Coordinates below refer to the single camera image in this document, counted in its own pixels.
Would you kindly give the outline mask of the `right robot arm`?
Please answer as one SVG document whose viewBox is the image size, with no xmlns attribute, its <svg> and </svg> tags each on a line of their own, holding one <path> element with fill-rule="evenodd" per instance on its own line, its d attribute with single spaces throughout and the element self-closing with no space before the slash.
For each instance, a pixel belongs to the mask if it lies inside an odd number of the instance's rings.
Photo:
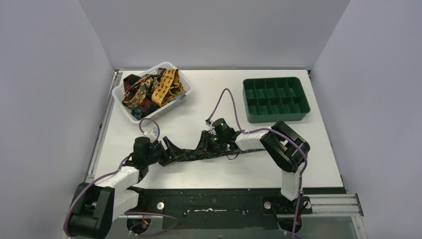
<svg viewBox="0 0 422 239">
<path fill-rule="evenodd" d="M 266 151 L 283 171 L 281 195 L 293 201 L 302 190 L 301 174 L 305 168 L 309 144 L 285 122 L 272 127 L 244 132 L 230 127 L 225 119 L 207 121 L 210 128 L 202 131 L 190 159 L 204 160 L 223 156 L 233 159 L 239 154 Z"/>
</svg>

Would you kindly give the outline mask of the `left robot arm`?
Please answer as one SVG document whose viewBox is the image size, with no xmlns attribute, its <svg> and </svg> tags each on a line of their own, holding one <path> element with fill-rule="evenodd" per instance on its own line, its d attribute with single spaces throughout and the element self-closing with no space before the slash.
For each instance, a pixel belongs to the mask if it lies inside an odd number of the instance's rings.
<svg viewBox="0 0 422 239">
<path fill-rule="evenodd" d="M 190 159 L 191 153 L 191 149 L 181 149 L 166 137 L 163 141 L 151 141 L 147 136 L 136 138 L 132 153 L 119 163 L 115 171 L 77 187 L 65 216 L 65 235 L 104 239 L 120 216 L 156 216 L 178 222 L 173 216 L 145 211 L 147 200 L 141 196 L 141 189 L 134 185 L 145 178 L 150 165 L 165 166 Z"/>
</svg>

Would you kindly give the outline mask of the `dark blue floral tie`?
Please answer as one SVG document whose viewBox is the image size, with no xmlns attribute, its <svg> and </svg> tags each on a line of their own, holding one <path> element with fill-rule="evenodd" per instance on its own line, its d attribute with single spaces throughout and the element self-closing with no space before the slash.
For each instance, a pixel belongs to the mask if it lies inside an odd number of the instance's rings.
<svg viewBox="0 0 422 239">
<path fill-rule="evenodd" d="M 217 152 L 206 152 L 206 153 L 197 153 L 195 154 L 193 150 L 188 150 L 182 156 L 173 157 L 169 159 L 168 162 L 189 162 L 189 161 L 198 161 L 198 160 L 206 160 L 206 159 L 214 159 L 218 157 L 227 157 L 229 160 L 235 159 L 239 154 L 246 154 L 252 152 L 260 152 L 264 151 L 264 149 L 249 149 L 245 151 L 239 150 L 230 150 L 230 151 L 217 151 Z"/>
</svg>

